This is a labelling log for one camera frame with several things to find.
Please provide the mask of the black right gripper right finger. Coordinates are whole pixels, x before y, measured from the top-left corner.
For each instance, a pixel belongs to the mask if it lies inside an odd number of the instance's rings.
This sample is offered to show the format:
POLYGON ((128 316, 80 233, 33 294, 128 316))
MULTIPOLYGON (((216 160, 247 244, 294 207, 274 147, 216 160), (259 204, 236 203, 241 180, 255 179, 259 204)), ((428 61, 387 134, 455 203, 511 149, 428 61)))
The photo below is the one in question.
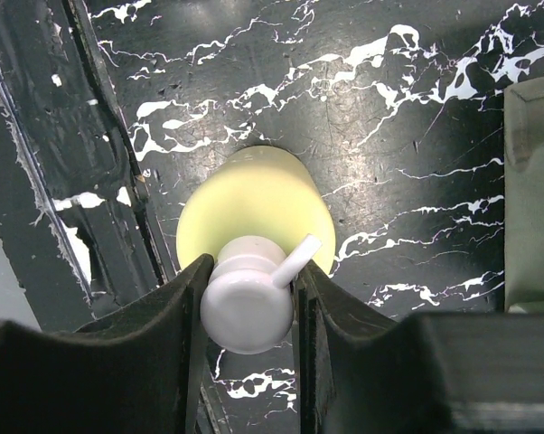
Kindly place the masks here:
POLYGON ((395 322, 315 264, 294 285, 303 433, 544 433, 544 315, 395 322))

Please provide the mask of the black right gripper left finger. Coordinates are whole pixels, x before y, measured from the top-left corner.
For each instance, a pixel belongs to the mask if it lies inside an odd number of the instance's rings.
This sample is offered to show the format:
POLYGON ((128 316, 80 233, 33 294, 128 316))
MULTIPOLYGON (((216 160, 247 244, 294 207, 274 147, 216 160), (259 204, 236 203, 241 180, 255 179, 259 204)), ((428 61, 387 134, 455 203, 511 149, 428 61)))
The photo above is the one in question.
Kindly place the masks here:
POLYGON ((191 433, 207 335, 200 301, 214 265, 73 333, 0 320, 0 433, 191 433))

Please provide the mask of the yellow round pump bottle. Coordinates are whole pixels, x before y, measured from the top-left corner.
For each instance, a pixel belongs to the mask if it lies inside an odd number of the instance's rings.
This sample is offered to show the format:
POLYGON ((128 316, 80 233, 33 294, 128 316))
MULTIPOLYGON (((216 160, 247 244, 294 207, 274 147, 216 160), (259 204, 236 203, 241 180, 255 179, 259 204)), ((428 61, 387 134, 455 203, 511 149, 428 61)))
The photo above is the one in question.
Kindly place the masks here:
POLYGON ((201 300, 208 336, 236 354, 276 346, 293 323, 291 283, 309 261, 333 267, 333 218, 300 160, 273 146, 231 155, 186 202, 176 254, 215 260, 201 300))

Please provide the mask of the green canvas bag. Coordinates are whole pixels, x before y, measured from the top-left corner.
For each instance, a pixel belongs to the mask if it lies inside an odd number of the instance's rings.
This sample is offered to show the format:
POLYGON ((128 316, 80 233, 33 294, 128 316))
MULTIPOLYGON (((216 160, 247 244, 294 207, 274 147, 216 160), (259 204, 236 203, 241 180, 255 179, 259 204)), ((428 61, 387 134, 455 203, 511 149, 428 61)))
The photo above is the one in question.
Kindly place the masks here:
POLYGON ((544 314, 544 77, 504 95, 505 309, 544 314))

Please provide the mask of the black front mounting rail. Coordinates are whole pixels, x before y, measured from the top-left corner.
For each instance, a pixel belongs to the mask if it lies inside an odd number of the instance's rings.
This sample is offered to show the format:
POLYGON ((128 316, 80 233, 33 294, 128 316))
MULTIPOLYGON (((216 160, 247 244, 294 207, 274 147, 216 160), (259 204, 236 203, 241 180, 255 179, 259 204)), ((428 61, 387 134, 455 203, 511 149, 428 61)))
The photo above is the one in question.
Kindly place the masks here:
POLYGON ((83 1, 0 1, 0 241, 46 332, 175 275, 83 1))

